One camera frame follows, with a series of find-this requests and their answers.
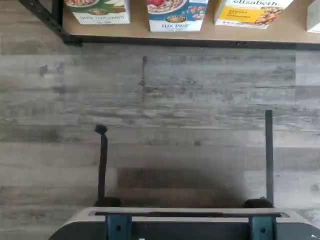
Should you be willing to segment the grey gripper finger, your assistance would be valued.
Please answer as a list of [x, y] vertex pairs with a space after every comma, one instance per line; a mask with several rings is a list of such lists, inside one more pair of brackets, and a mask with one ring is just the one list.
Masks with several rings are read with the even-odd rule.
[[273, 111], [265, 110], [265, 174], [266, 197], [248, 199], [244, 208], [273, 208], [274, 207], [274, 145], [273, 145]]

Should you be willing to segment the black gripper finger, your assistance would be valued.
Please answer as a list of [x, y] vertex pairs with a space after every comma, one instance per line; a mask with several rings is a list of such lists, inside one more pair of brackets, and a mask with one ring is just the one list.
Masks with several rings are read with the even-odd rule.
[[105, 196], [106, 188], [106, 172], [107, 172], [107, 160], [108, 160], [108, 128], [103, 124], [97, 124], [94, 132], [100, 135], [100, 157], [98, 167], [98, 184], [97, 184], [97, 201], [96, 207], [119, 207], [122, 202], [117, 197]]

